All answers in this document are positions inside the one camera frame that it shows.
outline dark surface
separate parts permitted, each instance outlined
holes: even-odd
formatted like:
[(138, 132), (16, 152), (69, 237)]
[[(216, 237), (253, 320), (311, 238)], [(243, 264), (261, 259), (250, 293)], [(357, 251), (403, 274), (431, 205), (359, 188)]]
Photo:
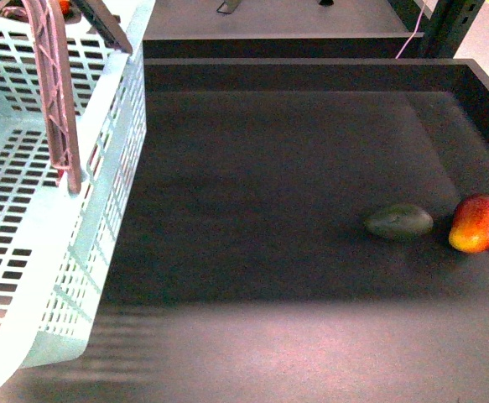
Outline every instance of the dark surface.
[[(489, 119), (482, 133), (464, 108), (489, 98), (457, 101), (459, 62), (427, 76), (392, 64), (331, 65), (339, 81), (317, 69), (302, 84), (344, 92), (303, 91), (296, 74), (272, 83), (280, 70), (266, 66), (245, 84), (292, 91), (199, 91), (208, 75), (183, 91), (148, 65), (164, 85), (148, 92), (90, 345), (19, 371), (0, 403), (489, 403), (489, 254), (445, 243), (460, 197), (489, 191)], [(385, 71), (390, 92), (369, 92), (367, 73)], [(216, 88), (238, 82), (227, 73)], [(440, 90), (399, 91), (425, 77)], [(436, 231), (411, 244), (362, 231), (402, 200)]]
[[(411, 100), (458, 110), (447, 93), (149, 94), (150, 132), (107, 301), (488, 292), (489, 265), (448, 248), (443, 231), (402, 244), (362, 227), (369, 213), (396, 202), (417, 203), (440, 225), (464, 192)], [(477, 136), (465, 119), (456, 123), (463, 136)]]

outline plastic basket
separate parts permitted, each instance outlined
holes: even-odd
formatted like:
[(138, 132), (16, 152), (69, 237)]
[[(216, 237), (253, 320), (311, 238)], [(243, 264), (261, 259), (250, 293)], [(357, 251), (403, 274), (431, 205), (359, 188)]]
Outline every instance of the plastic basket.
[(67, 25), (81, 192), (56, 186), (28, 24), (0, 18), (0, 386), (86, 348), (146, 133), (142, 38), (154, 0), (106, 0), (133, 45)]

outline basket grid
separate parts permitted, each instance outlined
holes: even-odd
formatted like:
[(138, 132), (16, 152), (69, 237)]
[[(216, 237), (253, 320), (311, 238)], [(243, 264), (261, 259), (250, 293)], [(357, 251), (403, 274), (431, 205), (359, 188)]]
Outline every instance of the basket grid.
[[(109, 54), (98, 34), (68, 38), (70, 70), (76, 115), (81, 115), (100, 78)], [(0, 92), (15, 112), (41, 113), (39, 80), (29, 27), (12, 33), (0, 29)]]
[(10, 133), (0, 153), (0, 326), (32, 253), (11, 246), (14, 234), (37, 189), (55, 187), (48, 153), (43, 132), (22, 129)]

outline orange object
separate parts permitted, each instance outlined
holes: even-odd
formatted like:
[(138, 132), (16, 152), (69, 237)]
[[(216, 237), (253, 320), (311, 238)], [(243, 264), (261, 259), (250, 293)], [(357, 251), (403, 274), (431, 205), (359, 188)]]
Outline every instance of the orange object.
[(449, 243), (468, 254), (489, 249), (489, 195), (469, 196), (456, 207)]
[(70, 13), (70, 0), (60, 0), (60, 7), (63, 15)]

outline mango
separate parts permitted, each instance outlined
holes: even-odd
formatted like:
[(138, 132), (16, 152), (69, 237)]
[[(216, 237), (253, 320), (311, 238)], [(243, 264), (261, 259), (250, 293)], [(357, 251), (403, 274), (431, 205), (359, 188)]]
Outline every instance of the mango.
[(489, 195), (471, 195), (459, 203), (455, 209), (449, 243), (468, 254), (489, 249)]
[(378, 210), (364, 221), (364, 225), (378, 237), (407, 241), (428, 233), (434, 221), (423, 208), (398, 203)]

